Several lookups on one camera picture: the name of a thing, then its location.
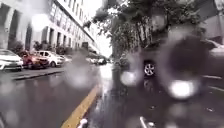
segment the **bright sky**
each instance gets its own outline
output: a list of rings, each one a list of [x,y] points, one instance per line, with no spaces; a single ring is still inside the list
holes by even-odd
[[[88,2],[85,3],[86,9],[89,10],[90,16],[93,17],[96,14],[97,9],[99,9],[102,6],[103,0],[88,0]],[[101,54],[103,54],[106,57],[109,57],[112,54],[112,48],[110,46],[110,39],[107,39],[106,36],[101,35],[98,38],[97,42]]]

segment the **building facade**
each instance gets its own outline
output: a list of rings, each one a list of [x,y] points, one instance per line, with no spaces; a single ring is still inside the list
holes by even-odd
[[[222,43],[224,37],[224,16],[217,9],[216,0],[196,0],[201,18],[200,27],[205,28],[205,37]]]
[[[20,41],[31,50],[34,41],[47,41],[53,47],[81,47],[88,42],[89,48],[99,52],[95,29],[84,29],[89,18],[84,10],[88,0],[2,0],[0,2],[0,47],[9,49],[13,41]],[[42,31],[35,31],[31,18],[46,13],[50,23]]]

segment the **lane marking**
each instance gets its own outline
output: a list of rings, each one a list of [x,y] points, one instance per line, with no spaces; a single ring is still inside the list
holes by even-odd
[[[83,118],[89,107],[92,105],[97,96],[98,86],[95,86],[88,96],[79,104],[79,106],[72,112],[70,117],[63,123],[61,128],[77,128],[80,120]]]
[[[218,90],[218,91],[224,92],[224,89],[221,89],[221,88],[218,88],[218,87],[209,86],[209,88],[211,88],[213,90]]]

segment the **red car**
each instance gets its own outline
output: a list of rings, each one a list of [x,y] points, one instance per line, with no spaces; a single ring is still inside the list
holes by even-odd
[[[47,68],[49,66],[49,62],[47,58],[42,57],[38,54],[33,54],[28,51],[23,51],[19,54],[19,56],[23,59],[23,66],[28,69],[34,68]]]

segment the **wet road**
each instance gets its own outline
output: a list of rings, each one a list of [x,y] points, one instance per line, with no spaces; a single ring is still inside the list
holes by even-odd
[[[143,89],[127,87],[120,82],[119,71],[113,72],[113,88],[102,93],[89,110],[89,128],[144,128],[140,116],[148,128],[223,128],[223,81],[206,79],[200,93],[191,99],[180,101],[170,97],[159,87]]]
[[[59,128],[91,88],[73,88],[64,74],[57,74],[21,81],[4,79],[0,90],[0,112],[7,127]]]

